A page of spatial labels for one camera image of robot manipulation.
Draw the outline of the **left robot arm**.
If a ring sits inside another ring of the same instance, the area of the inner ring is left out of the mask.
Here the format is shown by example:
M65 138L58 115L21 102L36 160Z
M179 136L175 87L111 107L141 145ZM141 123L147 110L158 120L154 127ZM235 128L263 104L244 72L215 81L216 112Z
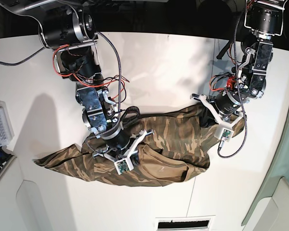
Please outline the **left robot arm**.
M284 0L246 1L235 27L236 33L239 24L249 30L241 42L242 60L239 61L234 53L231 58L234 64L232 72L213 77L214 81L227 81L224 87L216 89L217 96L191 95L192 99L206 107L201 126L216 123L218 126L214 137L221 144L231 140L234 126L245 118L241 106L264 94L267 68L273 58L272 37L282 35L285 4Z

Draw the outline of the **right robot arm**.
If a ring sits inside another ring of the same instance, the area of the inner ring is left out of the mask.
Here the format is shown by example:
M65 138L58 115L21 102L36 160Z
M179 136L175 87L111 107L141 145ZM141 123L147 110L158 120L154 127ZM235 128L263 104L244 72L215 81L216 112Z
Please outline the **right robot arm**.
M117 82L118 90L122 90L123 78L103 77L95 44L99 32L89 8L74 0L45 0L40 8L40 39L53 49L54 70L75 82L83 122L92 136L105 142L94 153L110 160L118 174L133 170L139 164L138 145L152 131L126 132L121 98L111 98L108 89L110 83Z

